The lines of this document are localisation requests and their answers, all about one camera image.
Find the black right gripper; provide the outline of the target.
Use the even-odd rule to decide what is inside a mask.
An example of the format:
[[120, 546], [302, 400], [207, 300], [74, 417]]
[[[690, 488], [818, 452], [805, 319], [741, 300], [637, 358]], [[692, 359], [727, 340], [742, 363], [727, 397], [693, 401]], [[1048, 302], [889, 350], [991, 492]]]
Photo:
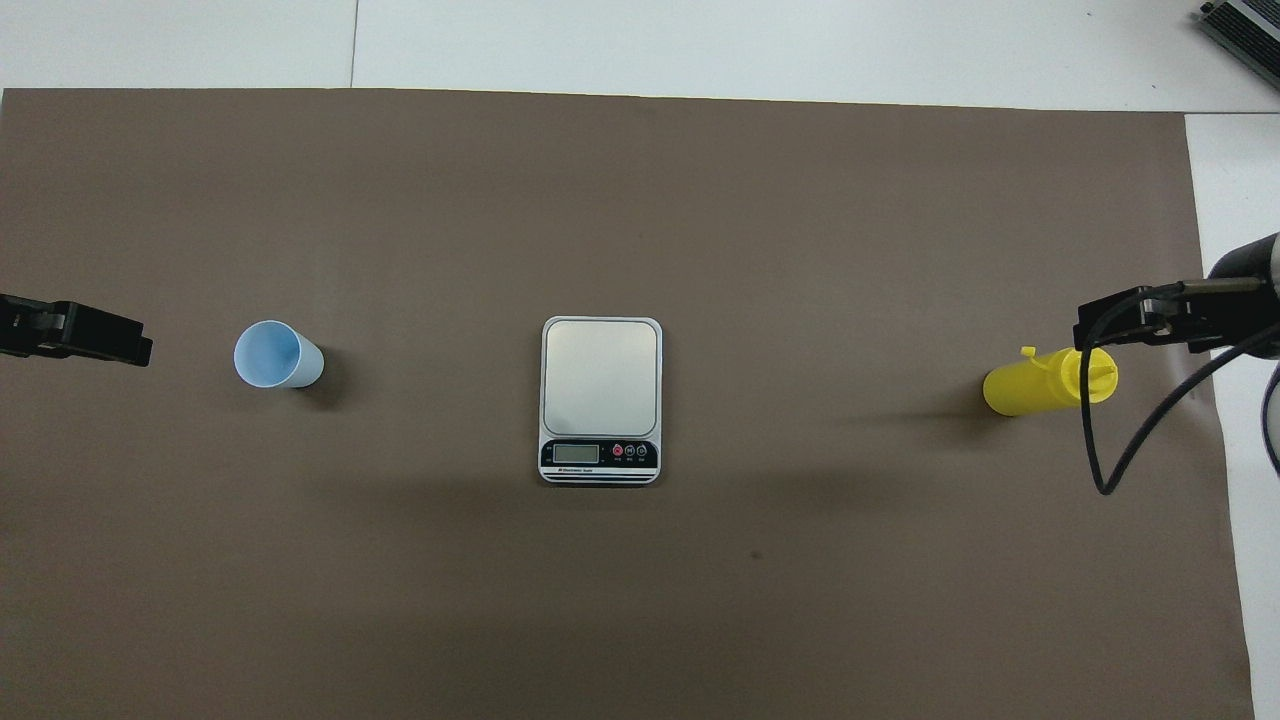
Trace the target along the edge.
[[1274, 324], [1274, 236], [1247, 243], [1224, 255], [1210, 279], [1257, 279], [1260, 287], [1225, 293], [1208, 301], [1208, 315], [1225, 345], [1238, 345]]

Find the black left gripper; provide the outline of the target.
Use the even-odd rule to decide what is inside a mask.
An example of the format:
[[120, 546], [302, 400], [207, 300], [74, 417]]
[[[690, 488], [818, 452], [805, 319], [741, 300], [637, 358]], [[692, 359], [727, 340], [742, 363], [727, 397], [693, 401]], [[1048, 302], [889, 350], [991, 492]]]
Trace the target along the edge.
[[46, 311], [46, 302], [1, 295], [1, 352], [14, 357], [41, 354], [42, 331], [35, 325]]

